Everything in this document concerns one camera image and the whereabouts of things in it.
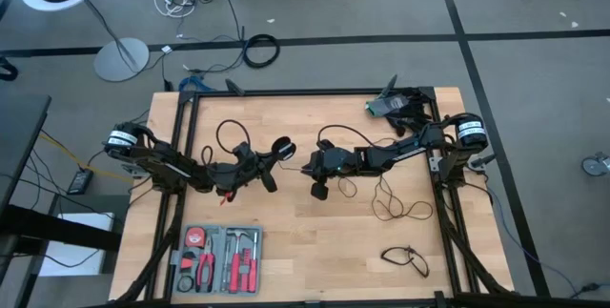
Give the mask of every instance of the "yellow cable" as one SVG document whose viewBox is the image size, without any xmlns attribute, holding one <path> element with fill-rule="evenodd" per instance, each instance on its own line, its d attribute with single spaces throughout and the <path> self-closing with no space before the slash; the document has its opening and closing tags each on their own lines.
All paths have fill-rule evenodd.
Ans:
<svg viewBox="0 0 610 308">
<path fill-rule="evenodd" d="M 70 152 L 67 148 L 65 148 L 64 146 L 58 144 L 57 142 L 55 142 L 54 140 L 52 140 L 50 137 L 44 135 L 44 134 L 40 134 L 38 135 L 38 137 L 44 139 L 45 141 L 51 143 L 51 145 L 59 148 L 63 153 L 67 154 L 70 159 L 72 159 L 74 162 L 76 162 L 78 164 L 78 166 L 80 166 L 83 169 L 88 169 L 93 171 L 94 173 L 98 174 L 98 175 L 105 175 L 105 176 L 109 176 L 112 178 L 116 178 L 116 179 L 120 179 L 122 181 L 128 182 L 130 184 L 133 184 L 133 179 L 132 178 L 128 178 L 125 177 L 123 175 L 117 175 L 117 174 L 113 174 L 107 171 L 103 171 L 103 170 L 99 170 L 97 168 L 94 168 L 93 166 L 87 165 L 86 163 L 80 161 L 74 154 L 72 154 L 72 152 Z"/>
</svg>

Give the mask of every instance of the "desk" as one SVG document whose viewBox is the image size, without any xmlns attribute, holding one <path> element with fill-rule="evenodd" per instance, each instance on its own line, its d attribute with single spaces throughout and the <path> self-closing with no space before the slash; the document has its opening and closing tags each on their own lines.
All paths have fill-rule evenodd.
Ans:
<svg viewBox="0 0 610 308">
<path fill-rule="evenodd" d="M 436 88 L 436 95 L 440 115 L 464 111 L 457 88 Z M 316 148 L 317 132 L 328 124 L 349 125 L 372 140 L 395 137 L 385 119 L 373 119 L 364 111 L 365 100 L 372 97 L 359 94 L 203 97 L 198 105 L 191 157 L 199 159 L 201 149 L 211 145 L 214 160 L 235 162 L 231 154 L 220 150 L 214 136 L 217 125 L 227 118 L 242 122 L 250 133 L 253 148 L 262 152 L 269 150 L 278 137 L 288 135 L 297 146 L 295 156 L 282 164 L 290 168 L 299 168 L 309 161 L 310 152 Z M 148 127 L 157 138 L 167 142 L 172 138 L 177 100 L 177 93 L 156 93 L 152 99 Z M 185 109 L 178 142 L 180 151 L 185 147 L 189 117 L 190 109 Z M 220 137 L 223 144 L 231 147 L 242 141 L 244 135 L 237 127 L 226 125 Z M 324 132 L 324 137 L 346 149 L 364 145 L 362 139 L 349 131 L 331 129 Z M 254 181 L 240 189 L 233 203 L 222 207 L 218 206 L 221 197 L 216 194 L 200 194 L 189 188 L 182 220 L 183 226 L 196 222 L 262 226 L 258 296 L 173 295 L 172 303 L 431 298 L 434 291 L 451 295 L 436 214 L 424 221 L 403 218 L 381 222 L 371 210 L 376 178 L 352 178 L 358 187 L 354 198 L 342 195 L 336 179 L 330 180 L 328 200 L 319 201 L 310 196 L 313 181 L 308 176 L 279 166 L 274 167 L 272 174 L 278 187 L 276 193 L 268 193 L 260 181 Z M 436 209 L 424 154 L 396 164 L 384 176 L 405 205 L 424 200 Z M 484 186 L 480 176 L 473 173 L 465 176 L 468 182 Z M 145 185 L 135 190 L 132 199 L 149 188 Z M 488 196 L 471 187 L 460 188 L 458 192 L 473 251 L 501 285 L 512 288 Z M 110 298 L 123 294 L 148 260 L 160 197 L 159 192 L 151 192 L 129 210 Z M 170 204 L 172 213 L 175 197 Z M 426 209 L 418 207 L 414 213 L 425 216 Z M 430 276 L 423 279 L 409 266 L 399 267 L 379 259 L 383 249 L 397 245 L 411 245 L 425 256 Z M 463 275 L 459 253 L 457 263 Z M 167 258 L 159 266 L 156 297 L 161 296 L 166 267 Z M 467 288 L 465 276 L 460 281 L 462 288 Z"/>
<path fill-rule="evenodd" d="M 42 129 L 51 98 L 47 95 L 0 92 L 0 284 L 15 254 L 45 254 L 48 240 L 117 250 L 121 235 L 52 216 L 57 196 L 48 211 L 9 204 L 13 191 Z M 16 306 L 27 306 L 42 262 L 31 261 L 26 282 L 18 288 Z"/>
</svg>

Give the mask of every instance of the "black desk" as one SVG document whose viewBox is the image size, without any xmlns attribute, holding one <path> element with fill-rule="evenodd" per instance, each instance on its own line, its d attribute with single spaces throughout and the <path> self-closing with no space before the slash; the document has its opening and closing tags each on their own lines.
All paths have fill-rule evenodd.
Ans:
<svg viewBox="0 0 610 308">
<path fill-rule="evenodd" d="M 14 253 L 44 254 L 48 240 L 107 251 L 117 251 L 120 245 L 119 233 L 9 204 L 50 103 L 51 98 L 47 95 L 0 92 L 0 256 L 4 256 L 0 259 L 0 284 L 10 264 L 7 256 Z M 56 200 L 57 195 L 53 198 L 50 213 Z M 34 281 L 38 270 L 34 271 Z M 25 289 L 21 289 L 20 304 L 27 304 L 33 284 L 29 279 Z"/>
<path fill-rule="evenodd" d="M 51 98 L 47 95 L 0 93 L 0 216 L 9 204 L 21 172 L 38 137 Z M 0 236 L 0 255 L 11 255 L 18 237 Z M 0 283 L 9 262 L 0 265 Z"/>
</svg>

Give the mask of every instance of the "black tape line on floor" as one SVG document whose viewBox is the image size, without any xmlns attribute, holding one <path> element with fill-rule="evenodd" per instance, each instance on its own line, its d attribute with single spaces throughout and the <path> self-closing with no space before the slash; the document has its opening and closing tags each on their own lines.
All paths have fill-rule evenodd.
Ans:
<svg viewBox="0 0 610 308">
<path fill-rule="evenodd" d="M 494 152 L 496 153 L 496 162 L 499 166 L 499 171 L 502 177 L 502 182 L 504 184 L 504 189 L 506 190 L 506 196 L 508 197 L 508 203 L 511 208 L 511 213 L 513 215 L 513 219 L 515 220 L 519 241 L 521 243 L 521 246 L 528 250 L 528 252 L 530 252 L 532 256 L 534 256 L 535 258 L 539 258 L 538 253 L 536 251 L 536 246 L 534 244 L 534 240 L 532 239 L 532 234 L 530 232 L 529 225 L 527 223 L 525 212 L 523 211 L 523 205 L 521 204 L 521 200 L 519 199 L 519 193 L 517 191 L 517 185 L 515 184 L 515 178 L 513 177 L 513 171 L 511 170 L 510 164 L 508 163 L 508 158 L 506 157 L 504 146 L 502 145 L 502 141 L 499 137 L 498 127 L 492 114 L 491 105 L 489 104 L 489 100 L 487 99 L 487 95 L 485 94 L 483 83 L 481 82 L 480 75 L 478 74 L 475 58 L 472 54 L 470 45 L 468 44 L 468 40 L 464 32 L 464 28 L 459 19 L 458 8 L 456 7 L 456 3 L 454 0 L 445 0 L 445 4 L 447 5 L 447 10 L 449 11 L 451 22 L 454 25 L 454 29 L 456 31 L 459 48 L 461 49 L 461 53 L 464 57 L 466 69 L 468 71 L 470 81 L 472 82 L 473 88 L 475 90 L 475 95 L 477 97 L 481 114 L 483 116 L 483 119 L 485 120 L 485 126 L 489 135 L 489 139 L 491 141 Z M 527 268 L 530 272 L 530 277 L 532 278 L 532 282 L 534 283 L 536 294 L 538 296 L 550 297 L 549 288 L 546 283 L 546 279 L 544 278 L 544 273 L 542 272 L 542 267 L 540 266 L 540 264 L 536 263 L 529 257 L 525 257 L 525 260 L 527 262 Z"/>
<path fill-rule="evenodd" d="M 335 36 L 335 37 L 305 37 L 278 39 L 281 47 L 291 46 L 321 46 L 321 45 L 351 45 L 366 43 L 393 43 L 393 42 L 455 42 L 457 37 L 453 34 L 422 34 L 422 35 L 363 35 L 363 36 Z M 192 42 L 179 44 L 157 44 L 149 45 L 149 51 L 161 51 L 165 46 L 170 46 L 175 51 L 205 51 L 205 50 L 240 50 L 242 42 Z M 253 46 L 274 47 L 269 42 L 261 42 Z M 32 56 L 57 56 L 57 55 L 91 55 L 96 54 L 101 47 L 77 47 L 77 48 L 55 48 L 55 49 L 29 49 L 29 50 L 7 50 L 0 51 L 0 56 L 6 57 L 32 57 Z"/>
<path fill-rule="evenodd" d="M 545 40 L 582 37 L 610 36 L 610 30 L 590 31 L 528 31 L 528 32 L 490 32 L 463 34 L 466 41 L 502 41 L 502 40 Z M 459 42 L 456 34 L 411 34 L 411 35 L 360 35 L 360 36 L 331 36 L 331 37 L 301 37 L 278 39 L 282 47 L 291 46 L 324 46 L 324 45 L 357 45 L 370 43 L 409 43 L 409 42 Z M 243 48 L 241 42 L 192 42 L 179 44 L 152 44 L 150 51 L 161 51 L 170 46 L 176 51 L 205 51 L 205 50 L 238 50 Z M 254 47 L 272 47 L 269 43 L 261 43 Z M 50 49 L 24 49 L 0 51 L 0 56 L 6 57 L 34 57 L 59 55 L 91 55 L 96 54 L 101 47 L 73 47 Z"/>
<path fill-rule="evenodd" d="M 466 40 L 468 41 L 545 40 L 604 36 L 610 36 L 610 30 L 486 32 L 465 34 Z"/>
</svg>

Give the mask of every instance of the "hammer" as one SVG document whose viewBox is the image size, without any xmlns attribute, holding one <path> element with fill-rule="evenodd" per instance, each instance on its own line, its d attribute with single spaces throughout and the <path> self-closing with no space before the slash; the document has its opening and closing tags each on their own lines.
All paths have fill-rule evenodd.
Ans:
<svg viewBox="0 0 610 308">
<path fill-rule="evenodd" d="M 248 237 L 248 233 L 244 230 L 233 229 L 227 232 L 227 235 L 235 236 L 235 253 L 233 253 L 233 261 L 231 262 L 231 282 L 229 283 L 229 292 L 236 293 L 237 292 L 237 278 L 239 277 L 239 239 L 241 236 L 246 235 Z"/>
</svg>

